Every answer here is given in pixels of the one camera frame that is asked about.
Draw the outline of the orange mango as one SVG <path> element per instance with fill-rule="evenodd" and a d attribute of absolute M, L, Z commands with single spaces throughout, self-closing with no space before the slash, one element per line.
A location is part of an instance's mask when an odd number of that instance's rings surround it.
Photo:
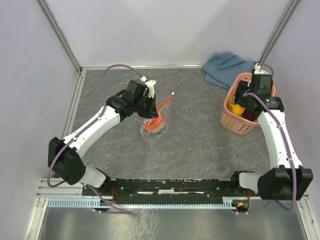
<path fill-rule="evenodd" d="M 244 112 L 245 112 L 245 108 L 240 106 L 239 104 L 235 104 L 235 96 L 232 96 L 229 99 L 229 107 L 232 110 L 233 114 L 235 114 L 236 116 L 241 116 Z"/>

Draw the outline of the watermelon slice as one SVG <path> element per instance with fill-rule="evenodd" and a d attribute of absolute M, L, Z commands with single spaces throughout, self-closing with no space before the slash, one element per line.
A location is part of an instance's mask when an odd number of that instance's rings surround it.
<path fill-rule="evenodd" d="M 145 124 L 145 130 L 151 133 L 158 133 L 165 124 L 165 120 L 161 115 L 156 118 L 149 119 Z"/>

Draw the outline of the clear zip top bag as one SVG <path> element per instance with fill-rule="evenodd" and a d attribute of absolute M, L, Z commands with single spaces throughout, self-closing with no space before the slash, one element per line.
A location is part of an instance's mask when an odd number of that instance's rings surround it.
<path fill-rule="evenodd" d="M 140 134 L 151 146 L 159 141 L 169 130 L 171 105 L 174 96 L 175 93 L 172 92 L 170 96 L 156 108 L 158 117 L 141 121 Z"/>

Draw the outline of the pink plastic basket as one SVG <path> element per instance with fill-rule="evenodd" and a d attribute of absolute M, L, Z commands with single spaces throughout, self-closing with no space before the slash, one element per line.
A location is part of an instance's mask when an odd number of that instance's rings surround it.
<path fill-rule="evenodd" d="M 257 101 L 257 109 L 252 110 L 255 113 L 256 120 L 254 122 L 242 118 L 242 115 L 237 116 L 233 114 L 230 106 L 229 100 L 235 95 L 237 85 L 239 81 L 248 82 L 251 89 L 250 93 L 245 94 L 245 96 L 252 96 Z M 266 104 L 270 109 L 273 109 L 276 103 L 267 103 L 268 100 L 273 101 L 275 99 L 277 88 L 273 83 L 273 76 L 268 74 L 252 74 L 249 72 L 240 73 L 230 90 L 228 91 L 224 101 L 222 102 L 222 115 L 220 119 L 221 125 L 239 135 L 248 134 L 253 128 L 258 127 L 258 116 L 265 111 L 260 101 Z"/>

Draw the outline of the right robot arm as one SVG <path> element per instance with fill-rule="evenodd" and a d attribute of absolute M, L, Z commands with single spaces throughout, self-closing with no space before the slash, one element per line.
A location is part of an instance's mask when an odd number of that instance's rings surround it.
<path fill-rule="evenodd" d="M 236 196 L 252 190 L 263 200 L 299 201 L 314 178 L 297 156 L 286 126 L 285 108 L 275 96 L 273 77 L 268 73 L 244 72 L 230 89 L 232 103 L 254 112 L 268 149 L 270 169 L 263 175 L 240 171 L 229 183 Z"/>

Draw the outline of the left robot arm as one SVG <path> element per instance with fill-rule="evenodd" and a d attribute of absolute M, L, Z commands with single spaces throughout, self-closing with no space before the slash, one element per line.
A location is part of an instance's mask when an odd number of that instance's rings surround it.
<path fill-rule="evenodd" d="M 106 195 L 111 189 L 108 176 L 97 168 L 86 166 L 82 157 L 102 135 L 132 114 L 145 119 L 158 117 L 156 83 L 155 80 L 131 80 L 126 89 L 109 97 L 79 129 L 63 139 L 54 137 L 49 142 L 48 174 L 57 174 L 69 185 L 90 185 L 99 195 Z"/>

